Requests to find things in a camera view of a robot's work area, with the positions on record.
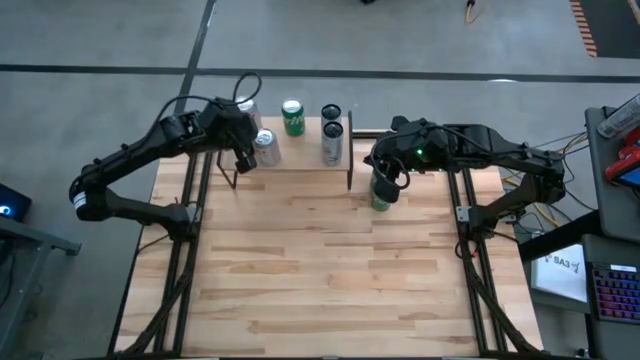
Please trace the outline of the tall silver Celsius can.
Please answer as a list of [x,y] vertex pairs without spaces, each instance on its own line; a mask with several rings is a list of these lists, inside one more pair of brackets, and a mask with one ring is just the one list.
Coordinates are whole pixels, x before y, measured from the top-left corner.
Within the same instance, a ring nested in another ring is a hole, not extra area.
[[335,121],[327,122],[322,130],[323,161],[327,166],[341,162],[344,128]]
[[321,109],[321,123],[325,126],[329,122],[341,122],[342,110],[336,104],[327,104]]

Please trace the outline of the silver spray can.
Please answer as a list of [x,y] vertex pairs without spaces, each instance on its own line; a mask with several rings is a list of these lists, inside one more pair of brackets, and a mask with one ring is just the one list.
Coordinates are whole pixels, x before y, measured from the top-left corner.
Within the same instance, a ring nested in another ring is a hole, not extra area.
[[608,115],[598,127],[598,133],[606,138],[611,139],[630,127],[636,127],[640,124],[640,93],[625,102],[613,113]]

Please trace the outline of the wooden shelf with black frame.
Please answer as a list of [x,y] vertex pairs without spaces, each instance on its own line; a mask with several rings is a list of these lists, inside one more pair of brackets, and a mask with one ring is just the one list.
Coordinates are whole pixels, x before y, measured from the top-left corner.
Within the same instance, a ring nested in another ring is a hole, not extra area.
[[259,154],[256,154],[258,166],[248,172],[248,175],[263,172],[284,174],[323,171],[343,172],[346,174],[346,188],[350,190],[354,173],[351,116],[345,116],[341,119],[344,132],[341,139],[341,152],[336,165],[327,165],[323,159],[321,119],[319,117],[306,117],[305,120],[305,133],[302,136],[292,137],[286,133],[281,116],[262,115],[261,125],[275,135],[281,159],[273,166],[266,166],[259,158]]

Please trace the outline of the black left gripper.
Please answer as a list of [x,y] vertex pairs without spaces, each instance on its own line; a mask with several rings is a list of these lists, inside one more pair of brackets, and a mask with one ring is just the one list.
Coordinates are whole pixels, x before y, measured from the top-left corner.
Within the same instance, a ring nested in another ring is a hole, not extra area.
[[253,148],[257,125],[234,101],[214,98],[199,115],[199,123],[205,133],[201,151],[232,150],[236,170],[241,174],[257,167]]

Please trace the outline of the red hand tool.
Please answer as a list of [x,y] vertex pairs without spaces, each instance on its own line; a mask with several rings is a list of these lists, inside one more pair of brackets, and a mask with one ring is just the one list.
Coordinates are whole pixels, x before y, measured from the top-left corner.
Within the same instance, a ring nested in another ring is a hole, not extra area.
[[605,179],[610,183],[640,188],[640,126],[626,135],[618,160],[605,170]]

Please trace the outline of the backlit black keyboard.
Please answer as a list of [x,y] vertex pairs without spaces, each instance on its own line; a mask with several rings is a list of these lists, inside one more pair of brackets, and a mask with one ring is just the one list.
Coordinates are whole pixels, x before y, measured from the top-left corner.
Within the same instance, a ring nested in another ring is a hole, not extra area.
[[640,325],[640,267],[590,262],[588,284],[598,320]]

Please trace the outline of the black device with blue light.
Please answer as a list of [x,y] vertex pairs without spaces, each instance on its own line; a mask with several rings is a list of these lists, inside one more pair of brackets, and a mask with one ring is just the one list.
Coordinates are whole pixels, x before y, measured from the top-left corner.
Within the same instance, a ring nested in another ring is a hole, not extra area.
[[0,183],[0,216],[22,222],[31,204],[28,196]]

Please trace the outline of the silver Diet Coke can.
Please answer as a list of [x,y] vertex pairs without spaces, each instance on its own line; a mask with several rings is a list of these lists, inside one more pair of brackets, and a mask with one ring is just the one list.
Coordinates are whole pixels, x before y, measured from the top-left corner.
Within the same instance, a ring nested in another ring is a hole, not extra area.
[[276,166],[281,160],[276,134],[270,129],[260,129],[254,140],[256,156],[267,167]]
[[253,99],[249,99],[246,96],[238,96],[236,98],[236,102],[238,103],[238,108],[243,113],[248,114],[254,121],[257,129],[260,130],[262,128],[262,119],[257,103]]

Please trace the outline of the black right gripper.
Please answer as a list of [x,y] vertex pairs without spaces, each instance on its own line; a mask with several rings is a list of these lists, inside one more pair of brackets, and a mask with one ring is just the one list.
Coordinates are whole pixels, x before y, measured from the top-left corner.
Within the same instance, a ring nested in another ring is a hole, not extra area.
[[396,203],[400,191],[411,183],[411,171],[443,169],[448,157],[448,138],[439,125],[425,118],[409,121],[395,116],[391,129],[377,137],[364,162],[373,168],[373,194]]

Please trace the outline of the grey side table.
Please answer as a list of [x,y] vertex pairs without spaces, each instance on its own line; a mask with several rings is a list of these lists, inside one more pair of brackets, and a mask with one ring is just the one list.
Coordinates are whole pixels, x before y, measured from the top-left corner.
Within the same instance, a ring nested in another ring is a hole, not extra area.
[[81,244],[0,216],[0,360],[7,360],[17,332],[54,249],[77,256]]

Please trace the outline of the grey desk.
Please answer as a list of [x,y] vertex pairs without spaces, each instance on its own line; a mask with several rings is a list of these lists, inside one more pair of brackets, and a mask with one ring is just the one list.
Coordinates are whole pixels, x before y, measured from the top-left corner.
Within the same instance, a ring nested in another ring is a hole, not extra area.
[[519,245],[525,262],[538,259],[566,247],[583,246],[586,266],[586,329],[588,349],[593,359],[640,360],[640,325],[600,321],[592,307],[589,291],[589,263],[601,262],[640,267],[640,244],[606,236],[597,211],[583,215],[555,230]]
[[605,169],[618,160],[623,137],[602,137],[598,125],[612,112],[610,107],[588,108],[584,112],[602,232],[611,238],[640,244],[640,199],[629,188],[605,178]]

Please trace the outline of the white SA3 sign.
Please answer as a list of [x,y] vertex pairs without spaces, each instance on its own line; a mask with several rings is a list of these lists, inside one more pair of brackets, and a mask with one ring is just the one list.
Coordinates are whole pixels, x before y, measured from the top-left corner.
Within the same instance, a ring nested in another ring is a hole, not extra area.
[[575,244],[531,262],[534,289],[587,303],[583,246]]

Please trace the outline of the black aluminium table frame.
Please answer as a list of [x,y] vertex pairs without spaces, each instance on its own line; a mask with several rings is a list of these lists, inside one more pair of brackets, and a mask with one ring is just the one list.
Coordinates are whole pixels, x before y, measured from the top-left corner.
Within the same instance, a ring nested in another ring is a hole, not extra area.
[[388,211],[371,207],[353,140],[343,172],[212,169],[193,282],[148,353],[193,357],[475,356],[478,343],[449,181],[414,175]]

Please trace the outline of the black mat with orange stripes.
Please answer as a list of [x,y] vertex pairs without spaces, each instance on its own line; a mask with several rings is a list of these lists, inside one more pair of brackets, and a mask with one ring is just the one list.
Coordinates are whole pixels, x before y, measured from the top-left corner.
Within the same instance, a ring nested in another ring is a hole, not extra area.
[[640,60],[640,0],[569,0],[589,56]]

